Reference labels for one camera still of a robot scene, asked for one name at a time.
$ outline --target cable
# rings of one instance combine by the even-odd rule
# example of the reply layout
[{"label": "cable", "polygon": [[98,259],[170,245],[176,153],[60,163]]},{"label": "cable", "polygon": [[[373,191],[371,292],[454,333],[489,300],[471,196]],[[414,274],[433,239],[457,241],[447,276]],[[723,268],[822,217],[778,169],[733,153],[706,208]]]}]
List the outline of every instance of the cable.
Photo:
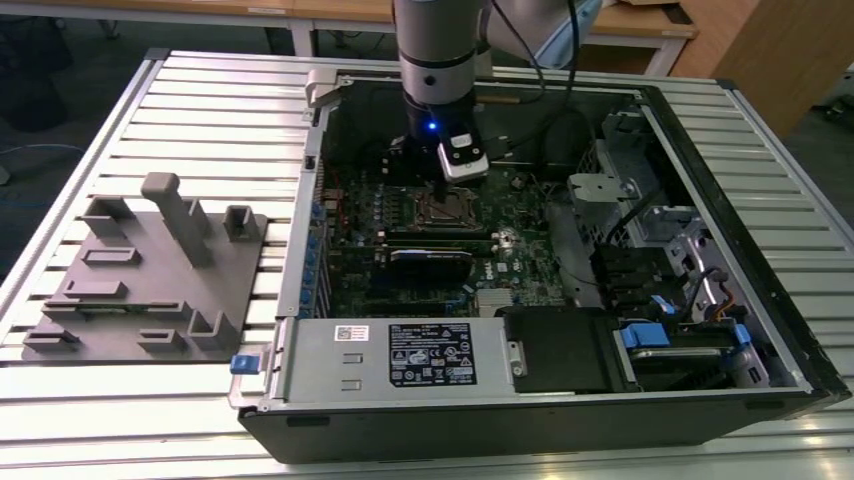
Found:
[{"label": "cable", "polygon": [[733,295],[733,292],[730,291],[730,289],[726,288],[726,285],[723,284],[723,282],[718,282],[718,288],[726,295],[726,301],[721,304],[718,308],[715,308],[715,311],[711,314],[711,319],[715,322],[719,322],[722,320],[723,312],[726,312],[730,309],[730,307],[735,305],[735,295]]},{"label": "cable", "polygon": [[703,270],[703,273],[699,274],[699,277],[697,278],[697,281],[694,283],[694,287],[691,288],[691,293],[687,296],[689,300],[685,302],[682,311],[677,314],[677,321],[674,323],[685,323],[687,318],[691,316],[691,308],[694,308],[694,302],[697,302],[697,296],[699,295],[699,291],[703,287],[703,282],[706,281],[706,278],[709,278],[709,275],[715,272],[722,272],[722,270],[721,268],[713,266]]},{"label": "cable", "polygon": [[498,4],[498,0],[493,0],[493,8],[498,12],[498,16],[502,17],[505,25],[507,25],[507,29],[510,30],[510,33],[513,33],[513,36],[517,38],[517,41],[519,42],[519,45],[522,45],[522,48],[525,49],[525,53],[529,56],[529,60],[531,62],[531,65],[534,65],[534,69],[537,70],[537,79],[539,80],[539,92],[537,93],[537,95],[534,97],[531,97],[529,99],[523,99],[523,100],[519,101],[521,105],[531,104],[531,103],[538,102],[543,98],[543,96],[546,95],[546,76],[543,75],[543,69],[539,66],[539,63],[537,62],[537,56],[534,55],[534,52],[531,51],[531,47],[529,47],[529,44],[525,42],[525,39],[522,38],[522,35],[519,34],[519,31],[517,30],[517,27],[513,25],[513,22],[510,21],[510,18],[507,18],[507,14],[505,13],[505,9]]},{"label": "cable", "polygon": [[578,57],[582,52],[582,34],[578,26],[578,9],[575,8],[575,0],[567,0],[567,6],[570,7],[570,23],[573,24],[573,58],[570,59],[570,76],[566,83],[566,98],[565,103],[570,103],[570,97],[573,96],[573,88],[575,87],[575,74],[578,73]]},{"label": "cable", "polygon": [[38,149],[38,148],[60,148],[60,149],[67,149],[67,150],[75,150],[76,152],[80,152],[82,154],[86,153],[86,150],[83,150],[80,147],[75,147],[74,145],[63,145],[63,144],[54,144],[54,143],[38,143],[34,145],[22,145],[20,147],[12,147],[7,150],[0,151],[0,155],[6,155],[8,153],[12,152],[18,152],[19,150],[26,150],[26,149]]},{"label": "cable", "polygon": [[377,49],[379,48],[379,46],[381,46],[381,45],[382,45],[382,43],[383,43],[383,40],[386,40],[386,36],[387,36],[387,35],[389,35],[387,33],[383,33],[383,34],[379,36],[379,39],[377,40],[377,43],[374,44],[374,46],[371,47],[371,49],[370,49],[367,52],[364,52],[364,53],[358,52],[358,53],[359,53],[359,58],[364,58],[364,57],[366,57],[366,55],[370,55],[371,53],[374,53],[374,52],[377,51]]},{"label": "cable", "polygon": [[575,280],[578,280],[582,283],[586,283],[587,285],[593,285],[597,288],[603,288],[602,285],[599,285],[597,282],[591,282],[590,280],[585,280],[583,278],[581,278],[578,275],[575,275],[573,272],[570,272],[570,269],[566,268],[566,265],[563,265],[563,261],[561,260],[561,257],[555,257],[555,262],[558,263],[558,265],[561,266],[561,268],[563,269],[563,271],[566,272],[566,274],[573,277]]},{"label": "cable", "polygon": [[[541,121],[539,126],[534,130],[531,130],[526,135],[519,137],[519,139],[509,143],[509,147],[511,150],[521,147],[526,143],[529,143],[541,135],[546,134],[551,129],[551,126],[554,125],[554,123],[558,121],[558,119],[569,113],[578,114],[585,119],[585,122],[587,123],[589,128],[593,130],[593,125],[590,123],[590,119],[587,119],[587,116],[582,113],[581,110],[578,110],[570,105],[570,99],[573,97],[573,89],[575,88],[575,76],[578,73],[578,57],[581,55],[582,40],[581,40],[581,31],[578,26],[578,9],[575,7],[575,0],[567,0],[567,7],[570,9],[570,22],[573,24],[573,58],[570,59],[570,65],[569,65],[570,73],[569,73],[567,82],[566,82],[563,104],[554,112],[546,115],[546,117]],[[539,70],[539,64],[534,62],[534,65],[535,65],[535,68],[538,69],[538,75],[539,75],[542,73],[542,70]]]},{"label": "cable", "polygon": [[611,243],[611,240],[614,239],[617,232],[619,232],[619,229],[623,228],[629,224],[629,222],[631,222],[631,220],[638,216],[638,214],[650,206],[650,204],[653,203],[655,198],[658,198],[662,192],[663,192],[662,188],[661,187],[657,188],[641,198],[638,203],[635,203],[635,206],[631,207],[631,210],[629,210],[629,213],[623,216],[623,218],[619,219],[619,222],[617,222],[617,225],[614,225],[614,228],[611,228],[611,231],[605,236],[603,243],[606,245]]}]

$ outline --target motherboard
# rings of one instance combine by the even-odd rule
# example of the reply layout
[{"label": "motherboard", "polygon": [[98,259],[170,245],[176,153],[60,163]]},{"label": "motherboard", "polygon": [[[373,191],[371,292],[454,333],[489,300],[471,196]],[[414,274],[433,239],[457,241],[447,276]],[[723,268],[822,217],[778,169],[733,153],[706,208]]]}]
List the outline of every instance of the motherboard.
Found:
[{"label": "motherboard", "polygon": [[513,168],[441,192],[330,173],[334,317],[481,317],[566,304],[546,219],[555,185]]}]

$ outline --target white sticker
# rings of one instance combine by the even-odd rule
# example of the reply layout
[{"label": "white sticker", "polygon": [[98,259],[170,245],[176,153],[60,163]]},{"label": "white sticker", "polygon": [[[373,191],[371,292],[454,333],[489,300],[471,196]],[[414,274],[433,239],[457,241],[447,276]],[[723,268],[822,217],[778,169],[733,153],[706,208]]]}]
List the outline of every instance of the white sticker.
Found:
[{"label": "white sticker", "polygon": [[371,327],[367,325],[335,325],[336,342],[367,342]]},{"label": "white sticker", "polygon": [[247,8],[247,10],[250,11],[250,13],[266,13],[268,15],[284,15],[284,9],[283,8],[255,8],[255,7],[250,7],[250,8]]},{"label": "white sticker", "polygon": [[665,37],[693,37],[694,32],[681,32],[679,30],[663,30],[662,35]]},{"label": "white sticker", "polygon": [[471,139],[471,135],[467,133],[465,135],[458,135],[457,137],[451,137],[451,145],[454,145],[454,148],[465,148],[470,146],[473,143],[474,143],[474,140]]}]

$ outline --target wooden cabinet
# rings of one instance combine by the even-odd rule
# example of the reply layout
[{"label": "wooden cabinet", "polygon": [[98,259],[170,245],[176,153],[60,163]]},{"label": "wooden cabinet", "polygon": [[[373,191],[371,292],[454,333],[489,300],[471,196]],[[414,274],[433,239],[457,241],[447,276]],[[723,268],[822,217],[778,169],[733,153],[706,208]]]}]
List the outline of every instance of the wooden cabinet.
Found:
[{"label": "wooden cabinet", "polygon": [[852,0],[682,0],[698,28],[671,75],[729,78],[779,136],[854,61]]}]

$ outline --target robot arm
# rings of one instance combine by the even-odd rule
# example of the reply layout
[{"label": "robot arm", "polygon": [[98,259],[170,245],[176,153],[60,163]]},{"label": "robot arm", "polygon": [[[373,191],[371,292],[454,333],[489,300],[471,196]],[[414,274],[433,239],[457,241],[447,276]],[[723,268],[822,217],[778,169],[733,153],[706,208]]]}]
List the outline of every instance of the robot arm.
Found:
[{"label": "robot arm", "polygon": [[[567,0],[498,0],[498,4],[537,52],[538,63],[566,65],[573,51]],[[602,0],[585,0],[578,8],[582,38],[601,6]],[[435,149],[445,179],[458,183],[489,170],[474,121],[481,39],[526,59],[527,52],[493,12],[491,0],[394,0],[394,16],[410,138],[422,149]]]}]

